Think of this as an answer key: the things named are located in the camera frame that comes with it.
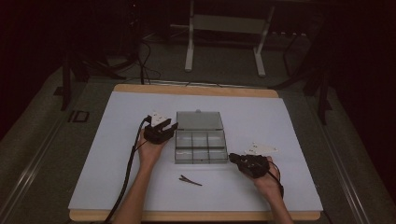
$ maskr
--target metal frame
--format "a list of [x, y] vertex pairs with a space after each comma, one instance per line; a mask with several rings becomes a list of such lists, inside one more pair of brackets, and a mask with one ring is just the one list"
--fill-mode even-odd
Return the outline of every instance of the metal frame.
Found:
[[187, 46], [185, 71], [192, 71], [194, 30], [212, 30], [261, 35], [260, 43], [257, 47], [253, 48], [253, 53], [258, 75], [259, 77], [265, 77], [265, 70], [262, 62], [262, 47], [264, 45], [265, 37], [267, 37], [274, 11], [275, 7], [271, 7], [266, 20], [208, 16], [200, 14], [195, 15], [194, 0], [190, 0], [189, 45]]

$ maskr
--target wooden table edge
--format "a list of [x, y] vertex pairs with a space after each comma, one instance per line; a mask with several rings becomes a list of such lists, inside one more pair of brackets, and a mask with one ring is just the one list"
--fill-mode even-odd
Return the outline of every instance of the wooden table edge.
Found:
[[[71, 209], [69, 216], [74, 221], [101, 221], [107, 218], [108, 210]], [[318, 220], [320, 211], [290, 212], [293, 220]], [[273, 220], [271, 211], [265, 212], [144, 212], [142, 221], [264, 221]]]
[[140, 93], [163, 93], [183, 95], [210, 95], [210, 96], [235, 96], [235, 97], [265, 97], [279, 98], [274, 90], [244, 89], [244, 88], [221, 88], [221, 87], [190, 87], [190, 86], [164, 86], [164, 85], [133, 85], [118, 84], [114, 91], [140, 92]]

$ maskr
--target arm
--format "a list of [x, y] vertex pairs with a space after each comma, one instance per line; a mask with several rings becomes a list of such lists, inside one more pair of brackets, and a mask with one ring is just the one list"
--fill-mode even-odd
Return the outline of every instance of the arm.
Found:
[[166, 142], [161, 145], [151, 144], [143, 137], [143, 132], [140, 133], [140, 139], [137, 143], [137, 147], [141, 146], [138, 149], [140, 160], [139, 171], [116, 214], [113, 221], [114, 224], [140, 223], [151, 173], [161, 156], [161, 151], [165, 144]]
[[[271, 163], [272, 158], [267, 157], [270, 161], [270, 172], [277, 178], [279, 178], [279, 172], [275, 166]], [[273, 212], [274, 220], [280, 224], [293, 223], [291, 216], [283, 202], [280, 194], [279, 186], [276, 181], [268, 174], [260, 178], [252, 179], [254, 185], [260, 194], [268, 201]]]

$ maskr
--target gray plastic container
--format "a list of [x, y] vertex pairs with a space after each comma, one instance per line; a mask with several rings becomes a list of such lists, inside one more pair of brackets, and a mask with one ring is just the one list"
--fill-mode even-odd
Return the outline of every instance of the gray plastic container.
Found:
[[228, 161], [219, 112], [177, 112], [176, 164], [213, 164]]

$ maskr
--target human hand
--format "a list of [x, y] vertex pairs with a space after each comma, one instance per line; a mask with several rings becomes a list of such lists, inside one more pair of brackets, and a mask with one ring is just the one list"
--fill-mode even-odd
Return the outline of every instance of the human hand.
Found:
[[[273, 174], [277, 179], [279, 179], [279, 171], [275, 168], [272, 157], [267, 157], [267, 160], [269, 161], [270, 164], [269, 172], [271, 172], [271, 174]], [[260, 194], [267, 201], [271, 202], [272, 200], [282, 198], [279, 190], [278, 182], [269, 174], [266, 174], [259, 178], [255, 178], [255, 179], [250, 178], [250, 179], [253, 181], [254, 185], [256, 186]]]
[[166, 145], [167, 141], [159, 145], [152, 144], [145, 139], [143, 132], [144, 130], [141, 130], [136, 146], [139, 151], [140, 168], [152, 169], [160, 158], [163, 147]]

